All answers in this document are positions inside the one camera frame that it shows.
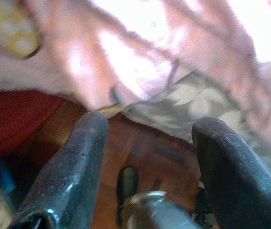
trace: black shoe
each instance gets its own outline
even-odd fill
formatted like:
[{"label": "black shoe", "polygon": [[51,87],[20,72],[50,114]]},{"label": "black shoe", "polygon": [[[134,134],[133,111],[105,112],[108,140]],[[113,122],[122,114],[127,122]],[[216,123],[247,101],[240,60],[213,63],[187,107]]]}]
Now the black shoe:
[{"label": "black shoe", "polygon": [[138,189],[138,172],[134,167],[122,168],[117,179],[116,197],[117,197],[117,212],[116,222],[121,226],[121,212],[123,210],[124,201],[137,193]]}]

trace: red fabric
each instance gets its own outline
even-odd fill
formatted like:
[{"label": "red fabric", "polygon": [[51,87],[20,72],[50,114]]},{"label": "red fabric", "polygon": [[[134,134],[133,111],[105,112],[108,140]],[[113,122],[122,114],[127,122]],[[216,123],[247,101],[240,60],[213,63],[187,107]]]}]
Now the red fabric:
[{"label": "red fabric", "polygon": [[36,91],[0,92],[0,155],[14,151],[62,101]]}]

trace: pink blanket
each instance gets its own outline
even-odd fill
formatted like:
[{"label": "pink blanket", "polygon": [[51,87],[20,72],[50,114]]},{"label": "pink blanket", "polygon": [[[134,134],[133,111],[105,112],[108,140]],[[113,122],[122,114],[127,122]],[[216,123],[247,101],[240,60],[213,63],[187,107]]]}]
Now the pink blanket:
[{"label": "pink blanket", "polygon": [[148,100],[198,71],[229,91],[271,146],[271,0],[27,0],[43,47],[0,53],[0,90],[64,94],[88,109]]}]

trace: yellow object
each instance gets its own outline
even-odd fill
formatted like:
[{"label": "yellow object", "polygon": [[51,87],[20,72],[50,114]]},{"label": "yellow object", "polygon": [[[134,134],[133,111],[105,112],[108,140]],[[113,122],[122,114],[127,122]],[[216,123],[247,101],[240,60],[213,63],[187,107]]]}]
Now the yellow object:
[{"label": "yellow object", "polygon": [[0,0],[0,48],[26,58],[41,44],[41,36],[31,18],[12,1]]},{"label": "yellow object", "polygon": [[115,106],[108,107],[108,108],[102,108],[102,109],[98,110],[98,112],[102,113],[107,118],[111,118],[112,116],[114,116],[114,115],[120,113],[121,111],[123,111],[124,108],[125,107],[123,107],[123,106],[115,105]]}]

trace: parquet floor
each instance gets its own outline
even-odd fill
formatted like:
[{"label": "parquet floor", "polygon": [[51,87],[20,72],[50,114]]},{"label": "parquet floor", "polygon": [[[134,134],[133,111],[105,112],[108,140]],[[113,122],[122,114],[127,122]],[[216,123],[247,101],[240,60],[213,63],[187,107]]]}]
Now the parquet floor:
[{"label": "parquet floor", "polygon": [[[79,105],[65,101],[17,154],[43,166],[67,139],[85,114]],[[141,192],[163,190],[170,200],[188,210],[195,206],[199,167],[192,147],[153,128],[134,123],[122,114],[109,119],[102,179],[92,229],[116,229],[115,187],[119,170],[139,170]]]}]

